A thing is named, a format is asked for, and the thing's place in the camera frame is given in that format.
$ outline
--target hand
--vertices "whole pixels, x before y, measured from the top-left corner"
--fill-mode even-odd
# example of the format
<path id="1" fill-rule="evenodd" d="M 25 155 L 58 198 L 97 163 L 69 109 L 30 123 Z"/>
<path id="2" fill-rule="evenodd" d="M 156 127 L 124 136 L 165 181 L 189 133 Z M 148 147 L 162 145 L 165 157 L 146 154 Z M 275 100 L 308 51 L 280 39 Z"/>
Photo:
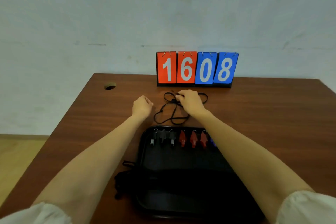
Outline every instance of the hand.
<path id="1" fill-rule="evenodd" d="M 191 116 L 197 118 L 197 116 L 204 114 L 207 110 L 204 108 L 202 100 L 197 91 L 194 90 L 181 90 L 179 95 L 175 96 L 178 101 L 181 102 L 184 110 Z"/>
<path id="2" fill-rule="evenodd" d="M 145 96 L 141 96 L 133 102 L 132 116 L 145 120 L 152 111 L 154 104 Z"/>

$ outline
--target black tray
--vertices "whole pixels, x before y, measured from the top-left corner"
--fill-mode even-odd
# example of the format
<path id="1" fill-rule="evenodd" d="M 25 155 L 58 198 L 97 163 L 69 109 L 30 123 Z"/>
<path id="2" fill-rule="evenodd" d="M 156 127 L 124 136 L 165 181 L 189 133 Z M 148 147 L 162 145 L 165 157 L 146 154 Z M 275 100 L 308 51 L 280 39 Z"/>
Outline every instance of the black tray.
<path id="1" fill-rule="evenodd" d="M 173 147 L 170 139 L 161 144 L 150 142 L 154 129 L 176 133 Z M 185 147 L 179 134 L 185 130 Z M 154 126 L 141 136 L 137 165 L 154 171 L 153 180 L 163 182 L 145 186 L 136 192 L 137 207 L 155 217 L 202 218 L 230 223 L 258 223 L 264 215 L 252 195 L 235 174 L 223 155 L 210 143 L 203 149 L 198 142 L 192 148 L 190 135 L 196 130 L 198 139 L 204 128 Z"/>

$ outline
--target red whistle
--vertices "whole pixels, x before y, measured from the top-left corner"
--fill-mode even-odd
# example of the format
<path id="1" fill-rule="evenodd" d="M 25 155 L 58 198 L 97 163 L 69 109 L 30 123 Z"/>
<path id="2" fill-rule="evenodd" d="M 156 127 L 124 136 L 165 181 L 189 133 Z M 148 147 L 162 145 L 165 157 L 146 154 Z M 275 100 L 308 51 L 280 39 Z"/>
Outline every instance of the red whistle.
<path id="1" fill-rule="evenodd" d="M 186 144 L 186 134 L 184 133 L 184 130 L 181 130 L 180 137 L 179 137 L 179 142 L 181 143 L 181 146 L 184 147 Z"/>
<path id="2" fill-rule="evenodd" d="M 207 147 L 207 142 L 208 142 L 208 137 L 207 135 L 204 133 L 204 131 L 202 131 L 201 133 L 201 145 L 203 146 L 203 149 L 205 149 Z"/>
<path id="3" fill-rule="evenodd" d="M 197 142 L 197 135 L 195 133 L 195 130 L 191 133 L 190 142 L 192 143 L 192 147 L 195 148 Z"/>

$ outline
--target scoreboard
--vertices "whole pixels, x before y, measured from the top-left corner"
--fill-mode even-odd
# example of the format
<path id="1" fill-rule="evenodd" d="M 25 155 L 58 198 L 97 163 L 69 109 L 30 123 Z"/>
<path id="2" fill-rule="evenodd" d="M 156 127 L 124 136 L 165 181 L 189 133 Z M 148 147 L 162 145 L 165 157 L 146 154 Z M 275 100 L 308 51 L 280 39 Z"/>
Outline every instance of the scoreboard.
<path id="1" fill-rule="evenodd" d="M 239 53 L 157 52 L 157 86 L 230 88 Z"/>

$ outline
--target table surface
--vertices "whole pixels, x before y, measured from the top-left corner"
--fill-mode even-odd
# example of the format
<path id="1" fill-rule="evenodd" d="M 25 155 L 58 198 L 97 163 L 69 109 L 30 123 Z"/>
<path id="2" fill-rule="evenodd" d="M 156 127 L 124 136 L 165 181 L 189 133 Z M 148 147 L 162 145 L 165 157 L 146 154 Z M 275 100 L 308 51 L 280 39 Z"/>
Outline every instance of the table surface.
<path id="1" fill-rule="evenodd" d="M 117 86 L 105 90 L 109 82 Z M 317 192 L 336 197 L 336 95 L 323 83 L 234 78 L 230 89 L 195 89 L 209 96 L 205 107 L 215 116 L 271 151 Z M 137 97 L 146 95 L 155 105 L 154 114 L 165 103 L 165 92 L 179 90 L 157 87 L 155 75 L 93 74 L 0 208 L 0 217 L 29 207 L 71 159 L 131 115 Z M 172 105 L 166 107 L 162 120 L 170 117 L 172 109 Z M 137 130 L 122 160 L 136 159 L 140 135 L 150 125 L 155 125 L 153 116 Z M 193 118 L 185 125 L 201 126 Z M 113 177 L 123 170 L 119 164 Z M 163 222 L 141 215 L 128 197 L 115 200 L 115 192 L 112 178 L 92 223 Z"/>

